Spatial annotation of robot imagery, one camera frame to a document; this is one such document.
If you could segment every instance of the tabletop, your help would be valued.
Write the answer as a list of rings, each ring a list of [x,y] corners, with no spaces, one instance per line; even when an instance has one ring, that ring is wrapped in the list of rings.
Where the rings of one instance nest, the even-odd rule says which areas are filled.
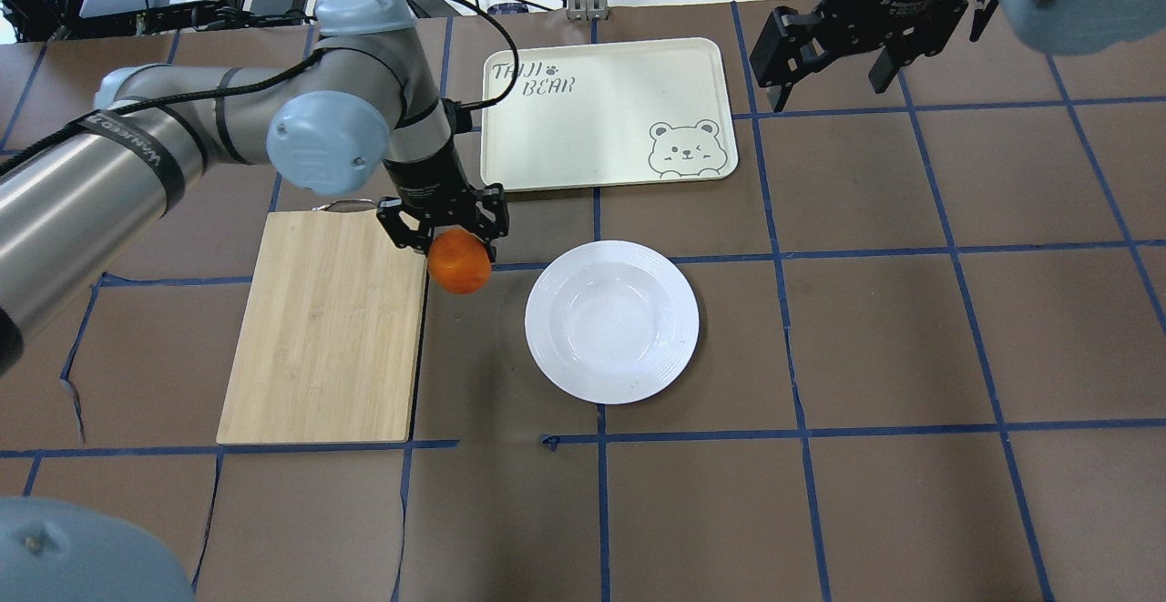
[[[490,284],[428,288],[412,440],[215,443],[267,212],[326,201],[220,164],[0,382],[0,495],[146,527],[201,601],[1161,598],[1166,35],[1048,58],[965,18],[885,94],[855,57],[771,113],[745,56],[772,5],[501,18],[520,47],[711,38],[740,166],[514,195]],[[419,29],[442,92],[478,98],[491,28]],[[0,149],[112,69],[287,66],[315,38],[3,47]],[[560,392],[524,335],[540,271],[599,239],[670,258],[701,310],[688,369],[627,406]]]

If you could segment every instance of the bear face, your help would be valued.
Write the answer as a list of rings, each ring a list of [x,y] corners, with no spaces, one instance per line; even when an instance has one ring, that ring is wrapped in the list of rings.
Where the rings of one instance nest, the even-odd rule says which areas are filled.
[[[717,135],[716,121],[703,119],[696,126],[673,127],[663,121],[652,125],[652,154],[648,166],[660,178],[717,174],[729,162],[729,154]]]

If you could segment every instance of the orange ball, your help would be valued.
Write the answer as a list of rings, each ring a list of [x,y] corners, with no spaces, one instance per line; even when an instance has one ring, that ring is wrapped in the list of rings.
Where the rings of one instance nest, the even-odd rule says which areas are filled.
[[[490,254],[473,235],[455,226],[429,246],[429,275],[445,290],[468,295],[490,280]]]

